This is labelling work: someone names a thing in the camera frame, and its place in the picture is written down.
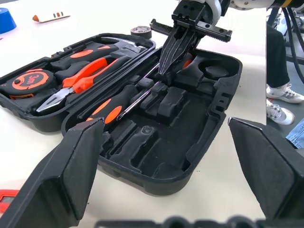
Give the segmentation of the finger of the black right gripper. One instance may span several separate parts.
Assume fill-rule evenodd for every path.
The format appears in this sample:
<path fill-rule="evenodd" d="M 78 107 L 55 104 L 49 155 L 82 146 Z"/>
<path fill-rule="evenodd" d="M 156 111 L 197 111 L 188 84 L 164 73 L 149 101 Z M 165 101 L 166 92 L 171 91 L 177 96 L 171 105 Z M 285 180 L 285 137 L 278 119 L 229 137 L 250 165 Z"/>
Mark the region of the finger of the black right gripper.
<path fill-rule="evenodd" d="M 184 28 L 176 27 L 165 41 L 160 58 L 159 73 L 167 73 L 183 52 Z"/>
<path fill-rule="evenodd" d="M 194 30 L 192 30 L 191 28 L 185 28 L 185 27 L 183 27 L 183 28 L 184 28 L 183 52 L 182 53 L 180 52 L 179 58 L 176 59 L 176 61 L 171 65 L 171 68 L 168 72 L 173 70 L 173 67 L 182 60 L 182 58 L 191 49 L 191 47 L 193 46 L 194 42 L 197 39 L 197 35 L 196 35 L 196 32 Z"/>

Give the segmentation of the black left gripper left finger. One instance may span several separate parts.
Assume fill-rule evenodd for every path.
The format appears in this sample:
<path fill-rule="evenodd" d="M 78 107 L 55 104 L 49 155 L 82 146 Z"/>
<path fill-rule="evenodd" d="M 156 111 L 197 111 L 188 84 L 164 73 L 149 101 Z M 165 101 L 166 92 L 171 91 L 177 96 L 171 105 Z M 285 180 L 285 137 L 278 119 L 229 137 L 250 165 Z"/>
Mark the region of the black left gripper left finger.
<path fill-rule="evenodd" d="M 83 218 L 103 143 L 102 118 L 69 129 L 0 218 L 2 228 L 70 228 Z"/>

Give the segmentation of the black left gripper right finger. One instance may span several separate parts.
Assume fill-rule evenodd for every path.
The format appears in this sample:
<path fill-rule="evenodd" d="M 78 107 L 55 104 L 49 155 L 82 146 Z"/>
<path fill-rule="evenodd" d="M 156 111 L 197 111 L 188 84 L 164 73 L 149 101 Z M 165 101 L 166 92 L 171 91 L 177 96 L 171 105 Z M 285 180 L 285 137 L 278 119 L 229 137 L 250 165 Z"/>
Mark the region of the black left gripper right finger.
<path fill-rule="evenodd" d="M 303 219 L 304 157 L 275 128 L 231 117 L 242 172 L 268 219 Z"/>

